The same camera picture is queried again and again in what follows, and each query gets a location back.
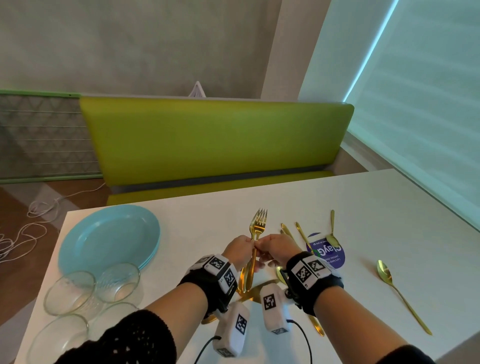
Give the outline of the person's left forearm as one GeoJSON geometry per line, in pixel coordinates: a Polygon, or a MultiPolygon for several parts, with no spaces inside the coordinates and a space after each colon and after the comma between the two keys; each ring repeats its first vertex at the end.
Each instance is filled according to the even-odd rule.
{"type": "Polygon", "coordinates": [[[204,291],[190,282],[178,285],[146,307],[165,322],[178,345],[186,345],[190,341],[207,308],[204,291]]]}

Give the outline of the person's left hand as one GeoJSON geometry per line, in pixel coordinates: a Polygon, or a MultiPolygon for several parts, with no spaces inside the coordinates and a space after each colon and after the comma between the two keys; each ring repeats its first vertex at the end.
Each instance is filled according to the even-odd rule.
{"type": "Polygon", "coordinates": [[[246,235],[239,235],[234,238],[221,253],[240,272],[249,261],[252,239],[246,235]]]}

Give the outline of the teal plate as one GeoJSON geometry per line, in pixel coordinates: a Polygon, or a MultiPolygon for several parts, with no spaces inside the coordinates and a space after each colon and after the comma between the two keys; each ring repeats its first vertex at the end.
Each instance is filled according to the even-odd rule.
{"type": "Polygon", "coordinates": [[[150,263],[150,261],[154,258],[154,256],[158,252],[160,242],[161,242],[161,234],[162,234],[162,228],[161,228],[161,225],[159,225],[156,243],[151,249],[151,252],[148,255],[148,257],[145,259],[145,261],[140,266],[138,266],[138,269],[140,271],[147,267],[147,265],[150,263]]]}
{"type": "Polygon", "coordinates": [[[93,212],[64,238],[58,253],[63,275],[88,271],[99,278],[110,266],[130,263],[143,269],[156,254],[161,228],[148,209],[122,204],[93,212]]]}

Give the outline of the black wrist band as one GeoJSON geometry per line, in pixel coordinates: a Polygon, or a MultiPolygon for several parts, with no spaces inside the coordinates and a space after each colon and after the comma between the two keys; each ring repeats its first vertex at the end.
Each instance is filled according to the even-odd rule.
{"type": "Polygon", "coordinates": [[[209,254],[200,258],[183,276],[179,285],[191,283],[206,295],[208,307],[204,315],[218,311],[224,313],[238,287],[239,273],[236,267],[221,254],[209,254]]]}
{"type": "Polygon", "coordinates": [[[344,288],[338,271],[325,259],[310,252],[300,252],[291,257],[284,271],[293,300],[311,316],[316,316],[314,306],[322,292],[332,287],[344,288]]]}

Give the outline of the clear glass bowl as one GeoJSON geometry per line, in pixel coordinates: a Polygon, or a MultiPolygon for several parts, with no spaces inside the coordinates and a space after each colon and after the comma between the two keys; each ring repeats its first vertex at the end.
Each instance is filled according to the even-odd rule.
{"type": "Polygon", "coordinates": [[[99,276],[94,295],[107,305],[125,302],[139,306],[144,296],[139,268],[131,263],[108,267],[99,276]]]}
{"type": "Polygon", "coordinates": [[[33,339],[27,364],[54,364],[65,352],[79,347],[88,339],[87,320],[78,314],[57,317],[33,339]]]}
{"type": "Polygon", "coordinates": [[[51,316],[77,314],[92,320],[103,303],[95,295],[97,281],[87,271],[75,271],[59,278],[47,291],[43,307],[51,316]]]}

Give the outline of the black knitted sleeve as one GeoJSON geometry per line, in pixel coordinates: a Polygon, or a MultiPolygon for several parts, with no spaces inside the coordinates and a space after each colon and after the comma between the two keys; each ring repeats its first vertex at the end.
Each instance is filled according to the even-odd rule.
{"type": "Polygon", "coordinates": [[[419,348],[404,345],[383,356],[375,364],[436,364],[436,362],[419,348]]]}
{"type": "Polygon", "coordinates": [[[69,349],[54,364],[176,364],[177,348],[165,322],[138,310],[107,329],[98,340],[69,349]]]}

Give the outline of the green bench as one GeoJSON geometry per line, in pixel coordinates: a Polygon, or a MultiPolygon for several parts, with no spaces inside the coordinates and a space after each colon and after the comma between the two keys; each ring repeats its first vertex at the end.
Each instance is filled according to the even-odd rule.
{"type": "Polygon", "coordinates": [[[79,103],[112,191],[108,206],[331,177],[355,110],[190,97],[79,103]]]}

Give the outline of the black knitted right sleeve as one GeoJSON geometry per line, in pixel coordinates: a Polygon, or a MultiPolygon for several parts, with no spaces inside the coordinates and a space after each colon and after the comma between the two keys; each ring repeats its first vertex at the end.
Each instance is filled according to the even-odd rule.
{"type": "Polygon", "coordinates": [[[436,362],[419,348],[404,345],[383,356],[375,364],[436,364],[436,362]]]}

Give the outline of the black left wrist band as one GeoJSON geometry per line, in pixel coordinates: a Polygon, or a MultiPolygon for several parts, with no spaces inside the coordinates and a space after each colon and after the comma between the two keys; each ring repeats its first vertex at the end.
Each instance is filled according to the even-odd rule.
{"type": "Polygon", "coordinates": [[[179,285],[191,283],[206,295],[208,307],[204,315],[218,311],[224,313],[238,287],[239,273],[236,267],[221,254],[209,254],[200,258],[183,276],[179,285]]]}

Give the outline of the white window blind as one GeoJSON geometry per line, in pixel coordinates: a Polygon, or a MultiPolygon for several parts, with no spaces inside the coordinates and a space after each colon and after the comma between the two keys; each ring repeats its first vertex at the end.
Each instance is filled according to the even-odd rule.
{"type": "Polygon", "coordinates": [[[480,229],[480,0],[331,0],[298,100],[480,229]]]}

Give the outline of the person's right forearm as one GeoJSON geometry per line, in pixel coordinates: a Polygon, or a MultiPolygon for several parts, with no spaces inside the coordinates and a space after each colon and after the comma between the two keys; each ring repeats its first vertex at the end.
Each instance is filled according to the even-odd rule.
{"type": "Polygon", "coordinates": [[[315,316],[343,364],[376,364],[407,342],[340,287],[324,290],[315,316]]]}

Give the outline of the round purple sticker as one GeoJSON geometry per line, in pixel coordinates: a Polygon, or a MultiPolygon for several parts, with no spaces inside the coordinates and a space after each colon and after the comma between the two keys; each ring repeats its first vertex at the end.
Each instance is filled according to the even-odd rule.
{"type": "Polygon", "coordinates": [[[306,244],[306,248],[308,252],[313,252],[313,254],[315,254],[316,256],[324,259],[336,270],[338,270],[345,264],[345,250],[341,246],[332,246],[331,243],[327,240],[325,234],[315,232],[309,234],[307,239],[308,244],[306,244]]]}

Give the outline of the black right wrist band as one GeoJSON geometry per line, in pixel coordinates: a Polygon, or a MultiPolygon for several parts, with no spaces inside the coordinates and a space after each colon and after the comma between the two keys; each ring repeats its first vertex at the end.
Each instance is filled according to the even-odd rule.
{"type": "Polygon", "coordinates": [[[316,316],[314,306],[322,292],[332,287],[344,288],[338,271],[325,259],[310,252],[300,252],[291,257],[284,271],[293,300],[311,316],[316,316]]]}

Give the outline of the patterned panel with green frame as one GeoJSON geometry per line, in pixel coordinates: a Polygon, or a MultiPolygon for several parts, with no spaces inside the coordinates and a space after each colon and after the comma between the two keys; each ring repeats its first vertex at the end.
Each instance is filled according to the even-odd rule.
{"type": "Polygon", "coordinates": [[[0,89],[0,185],[102,178],[81,96],[0,89]]]}

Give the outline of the black knitted left sleeve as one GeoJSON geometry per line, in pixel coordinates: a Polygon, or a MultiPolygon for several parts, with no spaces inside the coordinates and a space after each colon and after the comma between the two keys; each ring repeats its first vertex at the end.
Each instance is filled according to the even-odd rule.
{"type": "Polygon", "coordinates": [[[176,364],[177,348],[165,322],[138,310],[107,329],[98,340],[69,349],[54,364],[176,364]]]}

